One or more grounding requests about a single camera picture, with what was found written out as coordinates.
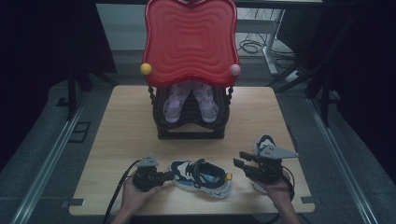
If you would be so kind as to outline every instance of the red plastic lid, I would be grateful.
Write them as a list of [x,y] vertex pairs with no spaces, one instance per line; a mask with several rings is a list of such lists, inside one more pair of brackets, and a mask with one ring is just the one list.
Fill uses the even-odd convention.
[[236,7],[232,0],[150,0],[146,6],[148,40],[143,63],[152,87],[197,80],[219,88],[233,86],[239,65],[235,48]]

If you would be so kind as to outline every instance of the wooden tabletop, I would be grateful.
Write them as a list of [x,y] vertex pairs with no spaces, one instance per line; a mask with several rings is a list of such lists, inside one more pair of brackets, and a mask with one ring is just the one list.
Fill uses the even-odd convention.
[[[84,199],[84,204],[70,206],[70,213],[75,216],[103,215],[122,174],[134,161],[148,154],[160,163],[159,172],[167,171],[173,160],[197,161],[203,158],[233,174],[233,189],[229,197],[214,199],[202,191],[184,191],[167,181],[137,215],[276,212],[271,200],[261,196],[244,172],[233,166],[233,158],[239,158],[239,151],[251,153],[253,144],[262,134],[271,135],[278,147],[294,151],[272,89],[234,87],[224,139],[160,140],[157,134],[148,87],[115,87],[75,192],[74,199]],[[314,211],[313,203],[302,201],[311,194],[299,160],[285,159],[282,164],[291,169],[295,177],[296,195],[292,203],[296,212]],[[112,214],[119,208],[120,195],[113,205]]]

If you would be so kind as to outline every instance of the yellow ball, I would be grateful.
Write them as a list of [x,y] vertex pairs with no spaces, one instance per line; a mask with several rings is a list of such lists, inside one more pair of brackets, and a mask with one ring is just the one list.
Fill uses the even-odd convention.
[[152,71],[152,67],[149,63],[142,63],[142,65],[140,65],[140,72],[143,75],[149,75]]

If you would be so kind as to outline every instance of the gray floor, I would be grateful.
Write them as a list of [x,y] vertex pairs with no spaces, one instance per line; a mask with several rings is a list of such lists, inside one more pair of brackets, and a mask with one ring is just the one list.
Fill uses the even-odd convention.
[[[108,74],[120,84],[145,84],[138,75],[141,52],[115,52],[118,74]],[[242,73],[236,86],[264,86],[272,77],[264,58],[241,57]],[[39,195],[37,204],[28,223],[100,223],[103,217],[73,217],[68,213],[67,203],[73,197],[79,177],[89,155],[100,120],[112,87],[100,78],[91,76],[94,84],[88,92],[86,103],[78,122],[89,122],[89,132],[83,136],[72,133],[65,144],[63,154],[56,163],[52,175]],[[305,178],[313,195],[316,209],[303,214],[302,223],[394,223],[396,220],[396,188],[375,159],[370,149],[346,124],[335,108],[330,106],[330,132],[338,149],[346,160],[347,168],[353,174],[352,180],[361,192],[356,193],[348,184],[345,170],[340,169],[339,159],[334,157],[326,135],[323,134],[314,113],[316,101],[310,103],[304,97],[306,83],[289,91],[277,93],[282,114],[290,129],[295,147],[300,153],[300,162]],[[26,193],[39,173],[43,161],[52,150],[65,125],[66,107],[56,106],[58,100],[66,97],[65,82],[55,85],[49,93],[49,101],[32,131],[26,136],[19,150],[0,174],[0,223],[9,223],[21,205]],[[367,222],[364,211],[372,209],[376,221]],[[137,217],[135,223],[255,223],[265,222],[274,215],[231,217]]]

